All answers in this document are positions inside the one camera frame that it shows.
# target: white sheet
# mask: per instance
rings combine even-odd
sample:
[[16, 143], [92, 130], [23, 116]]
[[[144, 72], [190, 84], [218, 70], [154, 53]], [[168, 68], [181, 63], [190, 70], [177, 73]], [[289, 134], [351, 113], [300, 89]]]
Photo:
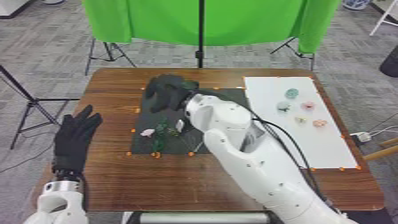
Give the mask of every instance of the white sheet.
[[[245, 88], [250, 108], [263, 120], [275, 123], [293, 136], [311, 167], [355, 168], [355, 158], [341, 138], [341, 132], [319, 94], [316, 93], [312, 79], [309, 77], [245, 77]], [[300, 92], [293, 100], [284, 96], [289, 88], [298, 89]], [[280, 101], [291, 103], [291, 110], [286, 113], [277, 111], [277, 103]], [[312, 101], [316, 104], [312, 111], [305, 111], [300, 107], [305, 101]], [[307, 118], [305, 124], [295, 121], [296, 116]], [[312, 126], [312, 120], [318, 119], [327, 120], [327, 126], [321, 128]], [[280, 131], [277, 131], [277, 134], [303, 166], [291, 141]]]

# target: green backdrop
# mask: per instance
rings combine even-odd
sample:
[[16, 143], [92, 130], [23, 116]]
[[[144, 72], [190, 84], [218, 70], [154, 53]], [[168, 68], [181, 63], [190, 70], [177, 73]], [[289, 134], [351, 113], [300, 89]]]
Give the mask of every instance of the green backdrop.
[[[339, 0], [206, 0], [204, 45], [298, 37], [314, 53]], [[83, 0], [92, 34], [104, 42], [142, 38], [197, 45], [199, 0]]]

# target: gray carpet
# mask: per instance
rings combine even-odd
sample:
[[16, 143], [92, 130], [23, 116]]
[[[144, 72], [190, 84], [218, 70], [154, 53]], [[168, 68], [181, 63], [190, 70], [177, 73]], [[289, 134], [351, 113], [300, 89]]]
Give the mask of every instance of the gray carpet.
[[[380, 14], [371, 8], [362, 12], [339, 9], [328, 34], [316, 55], [316, 74], [337, 108], [350, 132], [367, 130], [398, 112], [398, 79], [382, 75], [376, 68], [398, 43], [398, 28], [383, 25], [376, 35], [367, 36]], [[80, 0], [67, 0], [58, 6], [35, 1], [12, 20], [0, 20], [0, 63], [12, 72], [23, 86], [37, 97], [80, 97], [89, 82], [83, 77], [90, 29]], [[211, 68], [309, 68], [288, 49], [270, 55], [280, 43], [206, 48], [206, 67]], [[192, 46], [177, 46], [147, 40], [122, 45], [138, 67], [195, 67]], [[96, 54], [103, 53], [97, 45]], [[99, 67], [128, 67], [94, 62]], [[17, 148], [9, 144], [23, 113], [25, 100], [0, 82], [0, 170], [30, 158], [48, 148], [51, 134], [21, 139]], [[57, 110], [58, 104], [46, 108]], [[30, 123], [42, 121], [41, 114], [30, 116]], [[398, 116], [380, 126], [398, 124]], [[46, 127], [26, 133], [26, 137], [55, 132]], [[378, 150], [376, 142], [396, 136], [383, 133], [366, 144], [362, 152]], [[0, 223], [16, 224], [32, 212], [32, 187], [42, 167], [51, 159], [51, 150], [17, 168], [0, 173]], [[385, 193], [385, 206], [398, 223], [398, 154], [369, 162], [371, 172]], [[117, 223], [119, 214], [90, 214], [92, 223]]]

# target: black glove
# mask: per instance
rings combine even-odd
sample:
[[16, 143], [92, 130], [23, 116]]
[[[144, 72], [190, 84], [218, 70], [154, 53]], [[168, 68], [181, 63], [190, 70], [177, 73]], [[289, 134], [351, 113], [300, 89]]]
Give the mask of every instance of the black glove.
[[55, 135], [53, 172], [57, 170], [83, 172], [90, 139], [103, 122], [97, 113], [89, 117], [90, 112], [92, 106], [89, 105], [74, 118], [69, 114], [64, 116]]
[[195, 81], [184, 81], [181, 76], [160, 75], [151, 79], [145, 87], [145, 98], [156, 95], [151, 112], [156, 113], [165, 108], [179, 110], [184, 99], [199, 89]]

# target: wooden table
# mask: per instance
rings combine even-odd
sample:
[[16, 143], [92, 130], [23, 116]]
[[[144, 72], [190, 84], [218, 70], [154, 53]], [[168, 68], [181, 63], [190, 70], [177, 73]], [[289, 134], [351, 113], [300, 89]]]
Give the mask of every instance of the wooden table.
[[[346, 144], [362, 167], [360, 170], [316, 170], [321, 191], [341, 210], [378, 210], [383, 197], [367, 165], [359, 154], [348, 131], [335, 113], [314, 74], [288, 69], [99, 69], [80, 100], [76, 111], [92, 104], [103, 115], [96, 132], [85, 176], [89, 180], [90, 211], [176, 210], [176, 211], [256, 211], [261, 205], [245, 196], [211, 154], [186, 157], [131, 155], [131, 128], [138, 117], [142, 87], [151, 77], [172, 73], [197, 80], [202, 88], [243, 86], [241, 76], [311, 76], [327, 108], [344, 135]], [[49, 179], [44, 173], [37, 185]]]

